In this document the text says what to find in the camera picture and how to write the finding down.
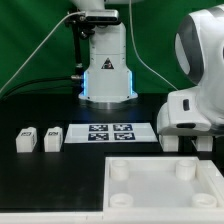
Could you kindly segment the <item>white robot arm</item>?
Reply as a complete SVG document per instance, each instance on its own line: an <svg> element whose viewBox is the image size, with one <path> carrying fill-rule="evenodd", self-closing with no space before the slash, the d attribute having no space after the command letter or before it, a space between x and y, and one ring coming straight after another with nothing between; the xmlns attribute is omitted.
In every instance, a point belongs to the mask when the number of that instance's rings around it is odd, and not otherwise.
<svg viewBox="0 0 224 224"><path fill-rule="evenodd" d="M115 105L137 96L126 66L125 27L107 4L140 0L71 0L77 22L90 37L84 72L87 102ZM192 88L171 92L157 118L160 135L224 134L224 4L188 14L175 35L175 54Z"/></svg>

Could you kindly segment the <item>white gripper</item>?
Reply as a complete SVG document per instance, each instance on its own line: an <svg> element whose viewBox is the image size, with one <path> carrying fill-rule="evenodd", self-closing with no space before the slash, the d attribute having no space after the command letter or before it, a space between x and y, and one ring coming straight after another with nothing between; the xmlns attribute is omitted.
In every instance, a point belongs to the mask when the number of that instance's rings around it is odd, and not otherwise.
<svg viewBox="0 0 224 224"><path fill-rule="evenodd" d="M163 135L168 129L171 128L168 104L164 103L159 110L157 116L157 133Z"/></svg>

